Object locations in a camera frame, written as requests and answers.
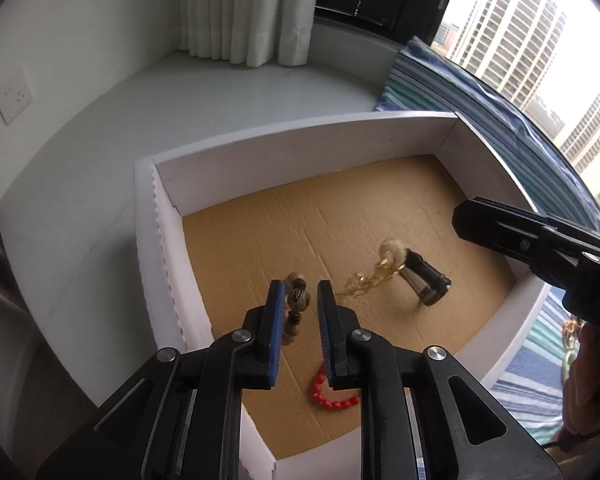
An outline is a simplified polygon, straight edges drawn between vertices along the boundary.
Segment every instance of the bracelet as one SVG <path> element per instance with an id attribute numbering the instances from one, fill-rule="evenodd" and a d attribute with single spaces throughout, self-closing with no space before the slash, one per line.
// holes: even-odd
<path id="1" fill-rule="evenodd" d="M 314 382 L 311 385 L 311 396 L 316 404 L 325 410 L 346 410 L 351 406 L 355 406 L 360 402 L 358 396 L 349 397 L 345 400 L 329 400 L 322 394 L 322 384 L 326 379 L 326 368 L 324 365 L 320 367 L 320 371 L 314 377 Z"/>

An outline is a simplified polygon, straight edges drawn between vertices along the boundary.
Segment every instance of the striped cushion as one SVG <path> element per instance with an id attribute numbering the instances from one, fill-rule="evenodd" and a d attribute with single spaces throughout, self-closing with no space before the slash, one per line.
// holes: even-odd
<path id="1" fill-rule="evenodd" d="M 511 415 L 545 444 L 562 425 L 562 307 L 564 291 L 552 287 L 520 350 L 491 389 Z"/>
<path id="2" fill-rule="evenodd" d="M 495 90 L 417 38 L 398 53 L 376 110 L 462 114 L 501 156 L 541 212 L 600 232 L 598 204 L 553 143 Z"/>

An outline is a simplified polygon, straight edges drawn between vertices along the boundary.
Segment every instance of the skyscraper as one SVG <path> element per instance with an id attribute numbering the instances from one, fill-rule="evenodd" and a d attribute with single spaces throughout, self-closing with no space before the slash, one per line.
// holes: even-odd
<path id="1" fill-rule="evenodd" d="M 450 59 L 524 110 L 566 22 L 553 0 L 475 0 Z"/>
<path id="2" fill-rule="evenodd" d="M 562 129 L 554 144 L 593 195 L 600 193 L 600 94 L 590 101 L 579 119 Z"/>
<path id="3" fill-rule="evenodd" d="M 456 32 L 458 32 L 458 27 L 453 23 L 442 22 L 433 42 L 449 48 L 456 36 Z"/>
<path id="4" fill-rule="evenodd" d="M 593 99 L 576 127 L 560 144 L 560 151 L 578 173 L 582 173 L 600 152 L 600 94 Z"/>

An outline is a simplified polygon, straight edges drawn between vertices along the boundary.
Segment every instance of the white curtain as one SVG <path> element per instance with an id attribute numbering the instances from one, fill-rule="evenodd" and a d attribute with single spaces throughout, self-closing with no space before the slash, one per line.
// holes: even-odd
<path id="1" fill-rule="evenodd" d="M 181 49 L 260 66 L 306 63 L 315 0 L 180 0 Z"/>

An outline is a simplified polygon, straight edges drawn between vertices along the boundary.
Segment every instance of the cardboard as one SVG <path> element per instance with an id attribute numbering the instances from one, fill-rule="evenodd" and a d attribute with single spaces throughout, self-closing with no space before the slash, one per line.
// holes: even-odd
<path id="1" fill-rule="evenodd" d="M 400 238 L 452 279 L 435 306 L 418 305 L 394 278 L 349 301 L 362 326 L 393 344 L 456 352 L 498 309 L 515 278 L 506 261 L 456 237 L 450 224 L 464 194 L 434 156 L 412 156 L 265 189 L 183 218 L 187 251 L 214 336 L 235 329 L 264 302 L 269 281 L 296 270 L 315 290 L 340 290 L 372 272 L 380 242 Z M 360 410 L 326 412 L 308 389 L 322 362 L 315 301 L 301 333 L 283 347 L 272 392 L 245 390 L 243 403 L 276 459 L 320 446 L 360 424 Z"/>

